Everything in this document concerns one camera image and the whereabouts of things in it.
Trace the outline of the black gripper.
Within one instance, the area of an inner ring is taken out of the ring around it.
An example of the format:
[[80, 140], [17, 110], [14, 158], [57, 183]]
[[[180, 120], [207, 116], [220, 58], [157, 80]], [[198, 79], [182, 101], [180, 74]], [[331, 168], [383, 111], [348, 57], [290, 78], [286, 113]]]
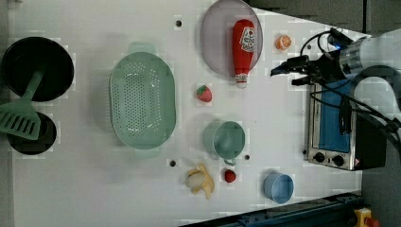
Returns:
[[345, 79], [340, 69], [339, 51], [326, 52], [314, 61], [307, 55], [288, 59], [271, 69], [270, 75], [273, 77], [291, 72], [305, 75], [302, 78], [293, 79], [291, 81], [293, 86], [328, 84]]

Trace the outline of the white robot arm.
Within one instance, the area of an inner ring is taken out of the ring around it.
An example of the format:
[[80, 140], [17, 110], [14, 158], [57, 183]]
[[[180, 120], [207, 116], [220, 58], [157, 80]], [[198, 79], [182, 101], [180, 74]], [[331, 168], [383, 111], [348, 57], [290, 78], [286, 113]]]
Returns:
[[385, 79], [392, 88], [392, 99], [396, 108], [392, 112], [381, 112], [386, 116], [400, 119], [400, 30], [393, 30], [380, 36], [363, 37], [356, 41], [331, 28], [308, 41], [320, 39], [327, 34], [327, 41], [336, 47], [333, 51], [323, 51], [312, 61], [301, 53], [289, 58], [270, 71], [271, 76], [299, 73], [303, 78], [294, 79], [291, 84], [329, 84], [343, 79], [359, 83], [369, 77]]

